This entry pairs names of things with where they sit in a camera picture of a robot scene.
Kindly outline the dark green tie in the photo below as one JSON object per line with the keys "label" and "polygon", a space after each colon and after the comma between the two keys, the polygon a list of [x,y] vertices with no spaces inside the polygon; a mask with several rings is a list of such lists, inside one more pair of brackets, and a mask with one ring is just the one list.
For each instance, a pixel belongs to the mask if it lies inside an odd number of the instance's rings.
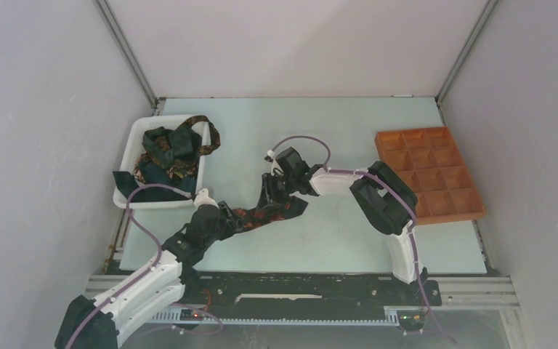
{"label": "dark green tie", "polygon": [[203,147],[197,132],[187,126],[151,129],[144,133],[142,147],[132,171],[113,173],[116,188],[124,197],[141,185],[151,184],[162,187],[143,189],[132,201],[184,201],[187,199],[184,193],[194,194]]}

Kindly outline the aluminium frame profile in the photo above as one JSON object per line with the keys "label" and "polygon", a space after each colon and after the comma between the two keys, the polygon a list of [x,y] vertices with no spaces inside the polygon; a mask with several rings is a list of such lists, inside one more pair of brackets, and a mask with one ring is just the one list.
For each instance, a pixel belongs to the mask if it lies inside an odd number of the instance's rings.
{"label": "aluminium frame profile", "polygon": [[519,300],[508,276],[433,276],[443,310],[516,310]]}

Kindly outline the black orange floral tie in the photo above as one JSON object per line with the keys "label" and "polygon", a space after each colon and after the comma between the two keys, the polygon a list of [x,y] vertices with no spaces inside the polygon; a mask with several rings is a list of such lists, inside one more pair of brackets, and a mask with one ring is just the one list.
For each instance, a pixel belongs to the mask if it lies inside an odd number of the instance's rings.
{"label": "black orange floral tie", "polygon": [[269,225],[272,222],[290,220],[304,214],[308,202],[296,196],[290,196],[286,202],[268,204],[260,199],[259,205],[253,209],[231,209],[224,201],[218,203],[225,218],[224,233],[219,240],[225,240],[239,233]]}

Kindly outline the orange compartment tray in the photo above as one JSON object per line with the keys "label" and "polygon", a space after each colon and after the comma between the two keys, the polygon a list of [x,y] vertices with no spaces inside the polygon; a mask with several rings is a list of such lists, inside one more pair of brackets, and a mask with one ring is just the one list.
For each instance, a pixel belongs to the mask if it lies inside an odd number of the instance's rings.
{"label": "orange compartment tray", "polygon": [[419,225],[478,220],[486,208],[447,127],[378,132],[380,159],[415,192]]}

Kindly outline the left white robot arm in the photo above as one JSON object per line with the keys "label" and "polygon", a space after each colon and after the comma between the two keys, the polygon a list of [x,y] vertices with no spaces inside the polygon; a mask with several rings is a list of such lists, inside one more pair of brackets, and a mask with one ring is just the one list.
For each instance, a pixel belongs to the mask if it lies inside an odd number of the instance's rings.
{"label": "left white robot arm", "polygon": [[68,306],[56,348],[119,348],[157,312],[201,293],[194,265],[229,231],[224,205],[203,204],[191,221],[167,239],[159,252],[121,283],[93,298],[83,295]]}

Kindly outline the white plastic basket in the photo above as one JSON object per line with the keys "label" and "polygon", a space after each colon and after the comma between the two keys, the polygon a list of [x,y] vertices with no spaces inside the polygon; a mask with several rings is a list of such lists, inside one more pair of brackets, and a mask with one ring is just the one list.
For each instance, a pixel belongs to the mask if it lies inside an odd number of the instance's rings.
{"label": "white plastic basket", "polygon": [[[152,116],[136,120],[130,130],[129,138],[124,148],[124,154],[120,165],[120,171],[133,174],[134,165],[137,159],[144,153],[142,146],[142,138],[146,131],[164,127],[167,129],[176,129],[185,120],[193,115],[171,115],[171,116]],[[210,126],[207,121],[201,121],[192,126],[193,131],[201,136],[202,145],[211,144]],[[205,172],[205,162],[207,156],[202,156],[196,176],[194,193],[197,193],[203,187],[203,178]],[[126,208],[126,197],[115,187],[113,191],[113,203],[120,209]],[[156,202],[132,202],[130,208],[135,209],[176,209],[181,207],[192,206],[193,200],[183,201],[156,201]]]}

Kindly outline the brown patterned tie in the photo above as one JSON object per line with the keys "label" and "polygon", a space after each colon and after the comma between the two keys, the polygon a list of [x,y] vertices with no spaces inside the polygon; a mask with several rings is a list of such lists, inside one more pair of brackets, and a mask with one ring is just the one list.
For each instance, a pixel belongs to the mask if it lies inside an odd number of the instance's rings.
{"label": "brown patterned tie", "polygon": [[191,116],[170,129],[144,132],[142,155],[134,163],[134,179],[144,184],[194,187],[201,158],[221,145],[220,133],[204,115]]}

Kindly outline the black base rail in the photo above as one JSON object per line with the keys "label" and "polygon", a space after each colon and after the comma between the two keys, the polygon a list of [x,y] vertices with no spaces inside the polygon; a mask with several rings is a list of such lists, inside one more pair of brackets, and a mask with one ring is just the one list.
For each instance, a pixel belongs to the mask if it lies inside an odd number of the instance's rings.
{"label": "black base rail", "polygon": [[440,306],[438,283],[408,286],[389,274],[202,272],[180,301],[228,320],[380,321],[391,309]]}

